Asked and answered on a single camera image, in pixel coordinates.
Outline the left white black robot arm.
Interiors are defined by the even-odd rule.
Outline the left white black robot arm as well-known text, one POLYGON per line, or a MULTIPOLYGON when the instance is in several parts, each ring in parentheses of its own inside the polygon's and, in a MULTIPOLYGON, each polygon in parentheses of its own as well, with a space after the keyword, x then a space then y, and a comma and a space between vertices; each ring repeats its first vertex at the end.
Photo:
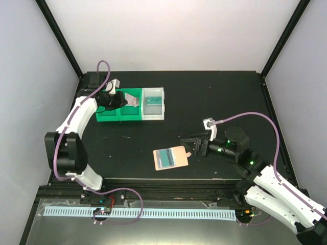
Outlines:
POLYGON ((107 111, 127 105, 122 91, 80 90, 67 118, 55 132, 44 137, 49 167, 59 181, 73 180, 84 189, 92 190, 91 197, 99 204, 109 200, 110 192, 102 186, 103 177, 88 164, 87 151, 82 142, 84 130, 99 107, 107 111))

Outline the white floral card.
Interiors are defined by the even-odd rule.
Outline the white floral card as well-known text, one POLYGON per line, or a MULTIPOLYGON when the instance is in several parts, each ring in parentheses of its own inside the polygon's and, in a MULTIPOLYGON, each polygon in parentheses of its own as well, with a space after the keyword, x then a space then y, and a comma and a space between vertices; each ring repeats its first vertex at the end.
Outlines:
POLYGON ((139 99, 138 97, 132 96, 128 93, 125 93, 125 100, 127 101, 127 106, 138 107, 139 99))

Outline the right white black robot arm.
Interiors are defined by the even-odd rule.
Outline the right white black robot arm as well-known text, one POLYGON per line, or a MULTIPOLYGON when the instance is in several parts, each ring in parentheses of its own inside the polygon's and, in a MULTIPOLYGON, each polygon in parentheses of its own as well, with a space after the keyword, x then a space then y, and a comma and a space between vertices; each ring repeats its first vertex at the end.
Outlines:
POLYGON ((225 139, 207 133, 182 139, 194 155, 216 154, 233 164, 242 177, 232 193, 233 202, 258 207, 295 233, 301 244, 326 244, 326 208, 292 185, 273 165, 249 147, 249 137, 239 127, 225 131, 225 139))

